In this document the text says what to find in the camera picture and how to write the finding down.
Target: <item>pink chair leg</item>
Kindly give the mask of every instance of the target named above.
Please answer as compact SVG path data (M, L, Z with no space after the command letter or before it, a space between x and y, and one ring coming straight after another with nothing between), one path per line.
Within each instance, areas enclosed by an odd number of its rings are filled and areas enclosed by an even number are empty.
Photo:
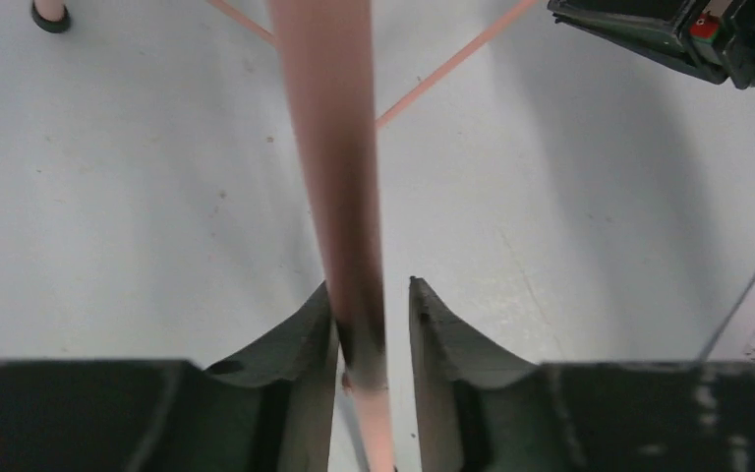
M71 27L65 0L31 0L30 15L47 32L65 32Z

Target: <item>pink cable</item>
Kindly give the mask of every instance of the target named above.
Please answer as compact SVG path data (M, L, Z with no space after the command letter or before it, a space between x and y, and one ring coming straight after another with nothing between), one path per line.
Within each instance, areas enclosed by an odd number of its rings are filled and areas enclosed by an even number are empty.
M397 117L403 110L423 95L425 91L437 84L438 81L452 72L453 69L458 67L459 64L464 62L464 60L470 57L474 52L478 51L479 48L503 32L511 23L515 22L519 17L525 14L525 12L527 12L535 3L537 3L537 0L522 0L515 7L508 10L508 12L496 20L494 24L490 25L487 29L482 31L482 33L473 38L473 40L466 46L456 52L453 57L447 59L447 62L438 67L435 72L430 74L426 79L423 79L420 84L411 89L409 93L402 96L397 103L380 115L380 117L377 118L376 126L382 128L395 119L395 117Z
M227 15L228 17L235 20L235 22L238 23L239 25L250 30L253 34L261 38L261 40L269 42L274 47L276 46L276 41L275 41L275 38L273 37L273 34L271 34L270 31L268 31L267 29L260 27L258 23L248 18L244 13L236 10L224 0L207 0L207 1L213 7L217 8L218 10L221 10L221 13L223 13L224 15Z
M275 38L273 37L273 34L270 33L267 29L262 28L245 16L242 12L236 10L229 4L227 4L224 0L207 0L210 5L220 10L222 13L227 15L228 17L232 18L236 23L239 25L242 25L243 27L247 28L251 32L253 32L255 35L257 35L262 40L272 44L274 47L276 45ZM409 92L402 96L400 100L397 101L394 105L389 107L388 110L386 110L385 113L380 115L379 118L376 120L376 126L378 128L382 128L383 126L387 125L390 121L395 119L403 110L405 110L409 105L411 105L415 100L417 100L421 95L424 94L427 90L431 89L435 84L438 83L441 79L443 79L447 74L453 71L456 67L458 67L459 64L464 62L465 59L473 55L476 51L478 51L482 46L485 44L491 42L492 39L497 37L501 32L503 32L507 27L510 26L511 23L515 22L519 19L522 15L525 14L525 12L528 11L529 8L534 6L534 4L537 3L537 0L522 0L520 3L518 3L516 6L511 8L507 11L504 15L502 15L498 20L496 20L495 23L490 25L487 29L482 31L478 36L473 38L472 41L467 43L466 46L462 47L458 52L456 52L452 57L447 59L447 62L441 64L440 67L438 67L432 74L427 76L426 79L423 79L420 84L415 86L413 89L409 90Z

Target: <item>white floor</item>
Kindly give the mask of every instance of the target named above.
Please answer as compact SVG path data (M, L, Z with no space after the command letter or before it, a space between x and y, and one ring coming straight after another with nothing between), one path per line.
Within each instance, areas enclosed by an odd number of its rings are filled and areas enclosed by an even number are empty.
M321 270L272 47L203 0L73 0L62 36L28 3L0 2L0 356L208 364L288 316ZM511 1L471 3L376 1L379 111ZM542 6L379 145L402 472L409 275L532 361L688 359L755 270L755 90Z

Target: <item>pink rod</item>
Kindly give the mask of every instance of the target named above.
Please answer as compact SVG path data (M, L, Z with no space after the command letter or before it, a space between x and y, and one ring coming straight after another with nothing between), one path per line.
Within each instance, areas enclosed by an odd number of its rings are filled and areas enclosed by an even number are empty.
M59 2L61 0L38 0L38 1ZM223 0L208 0L208 1L210 4L212 4L219 10L221 10L228 17L232 18L240 25L254 32L261 39L275 46L275 40L273 38L273 35L270 34L270 32L267 29L260 27L253 20L249 19L243 13L231 7L230 5L225 3ZM473 55L482 46L484 46L485 44L490 42L493 38L495 38L497 35L499 35L508 26L510 26L511 23L518 20L519 17L525 14L525 12L527 12L528 9L532 7L535 3L537 3L537 0L523 0L521 3L517 4L508 12L506 12L504 15L502 15L495 23L493 23L487 29L482 31L482 33L476 36L472 41L470 41L467 45L461 48L452 57L447 59L447 61L444 64L438 67L426 79L421 81L420 84L415 86L406 95L402 96L401 99L398 100L394 105L389 107L389 109L386 110L385 113L383 113L380 117L376 119L376 126L378 128L382 128L383 126L387 125L390 121L395 119L403 110L409 107L409 105L415 102L415 100L421 97L421 95L423 95L427 90L429 90L435 84L437 84L438 81L446 77L447 74L452 72L453 69L458 67L458 65L464 62L465 59Z
M361 437L393 470L370 0L267 0Z

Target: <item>gray floor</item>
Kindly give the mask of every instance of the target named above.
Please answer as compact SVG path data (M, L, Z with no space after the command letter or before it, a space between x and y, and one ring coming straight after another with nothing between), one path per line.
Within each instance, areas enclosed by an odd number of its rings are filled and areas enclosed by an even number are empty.
M378 111L510 6L450 1L376 2ZM203 0L74 0L62 36L26 3L0 2L0 356L207 364L295 310L321 270L272 47ZM542 361L694 357L755 270L755 90L542 6L379 151L403 472L409 275ZM346 428L331 470L357 470Z

